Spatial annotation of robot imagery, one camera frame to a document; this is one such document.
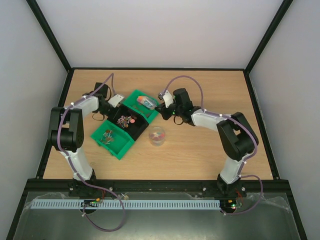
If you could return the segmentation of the silver metal scoop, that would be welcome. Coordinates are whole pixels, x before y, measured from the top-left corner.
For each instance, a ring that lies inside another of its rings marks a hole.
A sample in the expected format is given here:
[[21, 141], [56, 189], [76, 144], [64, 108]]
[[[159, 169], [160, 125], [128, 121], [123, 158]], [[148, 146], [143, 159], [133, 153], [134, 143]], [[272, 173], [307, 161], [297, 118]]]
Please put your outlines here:
[[155, 107], [157, 106], [157, 102], [154, 99], [145, 95], [138, 96], [136, 101], [149, 110], [154, 110]]

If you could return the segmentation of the green black bin set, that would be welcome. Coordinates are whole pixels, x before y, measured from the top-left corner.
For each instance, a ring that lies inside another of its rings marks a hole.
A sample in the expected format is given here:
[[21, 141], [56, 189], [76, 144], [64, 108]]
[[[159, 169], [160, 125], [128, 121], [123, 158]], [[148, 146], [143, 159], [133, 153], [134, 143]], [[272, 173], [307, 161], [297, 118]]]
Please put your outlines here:
[[118, 160], [125, 156], [158, 115], [155, 109], [140, 103], [138, 101], [140, 97], [151, 100], [156, 105], [159, 104], [155, 98], [136, 89], [90, 136]]

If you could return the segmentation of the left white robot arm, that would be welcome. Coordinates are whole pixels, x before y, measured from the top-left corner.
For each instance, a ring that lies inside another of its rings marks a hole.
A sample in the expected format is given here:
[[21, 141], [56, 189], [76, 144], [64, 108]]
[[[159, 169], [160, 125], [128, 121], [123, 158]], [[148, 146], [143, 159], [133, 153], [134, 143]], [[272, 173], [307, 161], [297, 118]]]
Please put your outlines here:
[[107, 100], [106, 87], [101, 83], [69, 106], [54, 107], [50, 112], [48, 140], [67, 160], [77, 181], [89, 181], [94, 175], [83, 149], [84, 118], [90, 113], [110, 116], [124, 99], [122, 94], [115, 94]]

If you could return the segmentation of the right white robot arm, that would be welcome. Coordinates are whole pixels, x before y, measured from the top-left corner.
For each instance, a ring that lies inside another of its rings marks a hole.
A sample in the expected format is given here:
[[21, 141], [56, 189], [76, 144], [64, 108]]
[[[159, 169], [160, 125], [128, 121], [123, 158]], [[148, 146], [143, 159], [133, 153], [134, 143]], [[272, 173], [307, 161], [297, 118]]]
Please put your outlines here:
[[218, 114], [194, 106], [185, 88], [176, 89], [173, 94], [166, 90], [158, 98], [163, 103], [157, 105], [155, 110], [164, 120], [179, 117], [183, 124], [218, 132], [227, 158], [217, 177], [217, 188], [224, 196], [233, 193], [241, 179], [244, 165], [257, 153], [259, 145], [258, 137], [244, 114]]

